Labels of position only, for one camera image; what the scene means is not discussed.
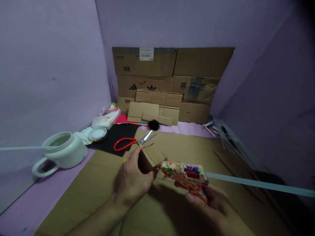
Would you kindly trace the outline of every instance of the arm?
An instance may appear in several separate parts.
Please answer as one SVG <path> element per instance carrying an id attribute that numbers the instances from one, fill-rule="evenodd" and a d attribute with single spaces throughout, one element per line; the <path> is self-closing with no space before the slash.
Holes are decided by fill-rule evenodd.
<path id="1" fill-rule="evenodd" d="M 148 174 L 140 172 L 140 150 L 139 147 L 133 151 L 122 165 L 117 191 L 94 213 L 68 232 L 67 236 L 108 235 L 130 208 L 149 191 L 158 169 Z"/>
<path id="2" fill-rule="evenodd" d="M 174 184 L 176 187 L 181 187 L 179 182 Z M 203 189 L 208 196 L 208 204 L 191 194 L 187 194 L 186 199 L 198 213 L 204 216 L 217 235 L 255 236 L 241 219 L 222 189 L 214 186 L 204 186 Z"/>

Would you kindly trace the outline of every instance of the floral glue gun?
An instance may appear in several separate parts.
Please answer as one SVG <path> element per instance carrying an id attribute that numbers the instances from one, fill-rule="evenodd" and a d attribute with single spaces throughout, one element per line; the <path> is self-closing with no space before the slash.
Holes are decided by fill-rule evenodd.
<path id="1" fill-rule="evenodd" d="M 165 174 L 163 179 L 171 178 L 179 182 L 190 194 L 208 202 L 202 186 L 209 186 L 209 181 L 202 166 L 163 161 L 158 168 Z"/>

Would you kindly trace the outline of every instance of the scissors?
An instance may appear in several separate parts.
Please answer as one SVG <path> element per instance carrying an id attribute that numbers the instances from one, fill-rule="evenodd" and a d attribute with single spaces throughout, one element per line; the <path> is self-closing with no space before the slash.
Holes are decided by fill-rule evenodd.
<path id="1" fill-rule="evenodd" d="M 146 141 L 148 141 L 151 138 L 153 138 L 154 136 L 156 136 L 156 134 L 150 136 L 151 132 L 152 132 L 152 130 L 147 135 L 145 135 L 142 139 L 140 139 L 139 141 L 137 141 L 134 138 L 122 138 L 122 139 L 119 139 L 114 145 L 114 150 L 115 151 L 122 151 L 122 150 L 126 149 L 127 147 L 131 146 L 132 144 L 138 144 L 139 146 L 142 146 L 143 143 L 145 143 Z M 122 148 L 116 149 L 117 144 L 119 144 L 123 140 L 132 140 L 132 142 L 129 143 L 128 145 L 122 147 Z"/>

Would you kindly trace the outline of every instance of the hand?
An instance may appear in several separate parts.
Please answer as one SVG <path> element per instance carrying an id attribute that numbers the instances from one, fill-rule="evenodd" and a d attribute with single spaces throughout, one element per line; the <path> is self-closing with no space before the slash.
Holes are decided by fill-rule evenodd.
<path id="1" fill-rule="evenodd" d="M 178 182 L 174 184 L 176 187 L 181 187 Z M 191 194 L 187 194 L 186 199 L 197 212 L 205 217 L 218 235 L 255 236 L 238 215 L 222 189 L 214 186 L 206 186 L 203 189 L 208 196 L 208 204 Z"/>
<path id="2" fill-rule="evenodd" d="M 115 200 L 131 207 L 138 202 L 150 189 L 159 169 L 142 174 L 138 168 L 141 147 L 129 154 L 119 172 L 119 185 Z"/>

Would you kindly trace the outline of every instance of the plastic bag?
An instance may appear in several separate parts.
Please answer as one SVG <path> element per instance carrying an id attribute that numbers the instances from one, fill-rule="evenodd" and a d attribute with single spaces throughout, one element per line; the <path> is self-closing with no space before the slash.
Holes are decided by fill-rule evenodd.
<path id="1" fill-rule="evenodd" d="M 92 121 L 92 127 L 104 127 L 109 130 L 116 119 L 120 116 L 121 111 L 119 108 L 105 109 Z"/>

